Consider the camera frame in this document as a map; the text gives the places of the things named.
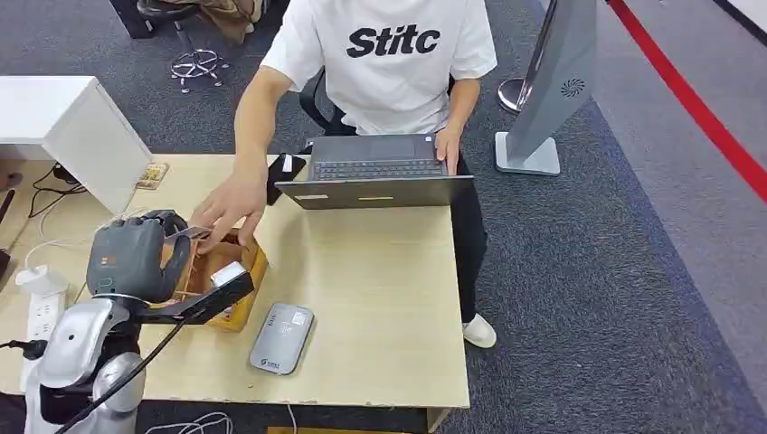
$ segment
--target black pants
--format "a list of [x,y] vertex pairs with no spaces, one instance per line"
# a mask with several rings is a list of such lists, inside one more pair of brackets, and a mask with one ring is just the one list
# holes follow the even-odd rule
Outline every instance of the black pants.
[[[327,136],[354,136],[355,134],[355,130],[347,126],[337,131],[326,132]],[[311,149],[308,148],[302,154],[311,154]],[[471,175],[463,155],[459,155],[458,158],[458,175]],[[479,197],[474,184],[453,201],[450,213],[458,270],[460,318],[462,322],[467,323],[477,314],[477,276],[479,276],[479,269],[482,268],[485,251],[488,249],[488,235],[485,232],[482,209],[479,206]]]

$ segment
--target white sneaker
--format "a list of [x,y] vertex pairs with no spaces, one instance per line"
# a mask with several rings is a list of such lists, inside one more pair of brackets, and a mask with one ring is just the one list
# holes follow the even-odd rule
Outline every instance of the white sneaker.
[[479,348],[490,348],[497,340],[493,326],[479,314],[470,323],[463,325],[463,338]]

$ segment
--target black cable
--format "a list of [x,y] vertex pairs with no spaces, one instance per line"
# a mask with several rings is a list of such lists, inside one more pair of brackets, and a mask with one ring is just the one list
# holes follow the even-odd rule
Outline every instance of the black cable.
[[[38,215],[42,214],[43,212],[46,212],[52,206],[54,206],[56,203],[58,203],[61,199],[63,199],[64,197],[66,197],[66,196],[68,196],[70,194],[80,194],[80,193],[87,192],[85,187],[83,187],[79,182],[71,181],[71,180],[64,180],[64,182],[67,183],[68,185],[74,185],[69,190],[58,190],[58,189],[55,189],[55,188],[47,188],[47,187],[40,187],[40,186],[38,186],[37,184],[39,184],[42,181],[44,181],[48,176],[50,176],[53,173],[53,171],[56,169],[57,165],[58,164],[53,165],[53,167],[51,167],[51,170],[49,170],[47,174],[43,175],[43,177],[41,177],[40,179],[38,179],[37,181],[32,183],[32,187],[34,187],[34,189],[37,190],[37,191],[34,192],[34,195],[32,196],[32,203],[29,205],[29,214],[27,214],[27,218],[32,219],[32,218],[37,217]],[[55,199],[53,202],[48,203],[47,205],[45,205],[45,207],[43,207],[41,210],[35,211],[34,210],[34,201],[35,201],[35,199],[37,199],[37,195],[42,193],[42,192],[57,193],[60,196],[57,199]]]
[[167,334],[165,338],[163,338],[162,342],[157,344],[154,350],[152,350],[152,353],[150,353],[146,359],[141,361],[133,370],[131,370],[127,375],[124,377],[121,377],[117,382],[112,384],[112,387],[110,387],[106,392],[104,392],[103,395],[101,395],[100,398],[92,402],[88,407],[83,409],[81,412],[77,413],[75,417],[73,417],[69,422],[67,422],[65,425],[63,425],[61,428],[59,428],[54,434],[63,434],[70,430],[77,422],[85,419],[88,417],[88,415],[96,410],[101,404],[106,402],[109,398],[112,397],[115,393],[119,392],[120,389],[125,387],[126,384],[128,384],[131,380],[133,380],[141,371],[144,370],[144,368],[147,367],[147,365],[152,362],[152,360],[157,357],[158,354],[160,354],[160,351],[163,350],[163,348],[168,345],[171,339],[181,330],[181,327],[185,326],[187,323],[195,319],[194,315],[187,316],[183,320],[181,320],[180,323],[176,324],[173,330],[170,331],[170,333]]
[[[39,359],[43,352],[45,351],[45,346],[48,343],[46,341],[8,341],[4,344],[0,344],[0,349],[2,348],[21,348],[24,350],[24,357],[28,360],[36,360]],[[8,404],[13,407],[14,409],[20,411],[22,414],[26,414],[26,408],[19,404],[13,396],[5,393],[0,392],[0,397],[2,397],[5,401],[8,402]]]

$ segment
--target laptop keyboard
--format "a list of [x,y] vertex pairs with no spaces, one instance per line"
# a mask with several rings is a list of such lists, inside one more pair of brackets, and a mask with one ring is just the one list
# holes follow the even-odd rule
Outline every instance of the laptop keyboard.
[[439,176],[442,162],[434,159],[404,161],[354,161],[314,164],[314,179],[333,181],[343,179],[410,178]]

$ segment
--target white cable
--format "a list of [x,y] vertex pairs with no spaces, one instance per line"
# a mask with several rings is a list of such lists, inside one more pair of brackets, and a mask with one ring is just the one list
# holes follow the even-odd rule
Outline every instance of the white cable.
[[[32,254],[36,250],[38,250],[38,249],[40,249],[42,247],[45,247],[45,246],[78,247],[83,242],[89,241],[90,237],[92,237],[97,231],[99,231],[99,229],[103,228],[104,226],[106,226],[108,224],[111,224],[115,220],[117,220],[117,219],[126,219],[128,217],[132,217],[133,215],[136,215],[139,212],[144,212],[144,211],[147,210],[144,207],[138,207],[138,208],[134,208],[132,210],[121,212],[119,214],[115,214],[111,218],[109,218],[109,220],[107,220],[106,222],[103,222],[102,224],[100,224],[96,229],[93,230],[93,232],[90,232],[88,235],[81,235],[81,236],[79,236],[77,238],[72,237],[71,239],[60,238],[58,240],[46,240],[45,239],[45,232],[43,231],[43,224],[45,223],[45,218],[48,216],[48,214],[51,211],[53,211],[54,208],[56,208],[56,205],[58,205],[59,203],[61,203],[61,201],[57,202],[54,206],[52,206],[50,209],[45,211],[43,216],[40,218],[40,221],[38,222],[37,230],[38,230],[38,232],[40,234],[40,238],[43,239],[43,242],[38,244],[38,245],[36,245],[36,246],[34,246],[34,247],[32,247],[27,252],[26,257],[24,258],[24,268],[25,269],[30,269],[29,268],[29,259],[32,257]],[[64,242],[66,240],[77,241],[77,242],[76,243],[71,243],[71,242],[70,243],[66,243],[66,242]]]
[[[219,419],[212,420],[210,422],[200,423],[203,420],[209,419],[211,417],[218,416]],[[218,425],[221,422],[225,423],[225,434],[233,434],[234,432],[234,424],[232,423],[232,419],[229,418],[229,416],[226,415],[226,413],[222,413],[220,411],[215,411],[213,413],[208,413],[201,418],[197,418],[196,420],[192,422],[186,422],[186,423],[172,423],[170,425],[157,425],[155,427],[152,427],[150,429],[147,429],[147,431],[144,434],[149,434],[152,431],[156,431],[159,429],[171,429],[171,428],[181,428],[180,431],[178,431],[178,434],[205,434],[205,429],[208,427],[211,427],[213,425]]]
[[293,416],[293,409],[288,404],[288,413],[290,413],[290,420],[293,420],[293,434],[298,434],[298,424],[296,423],[296,417]]

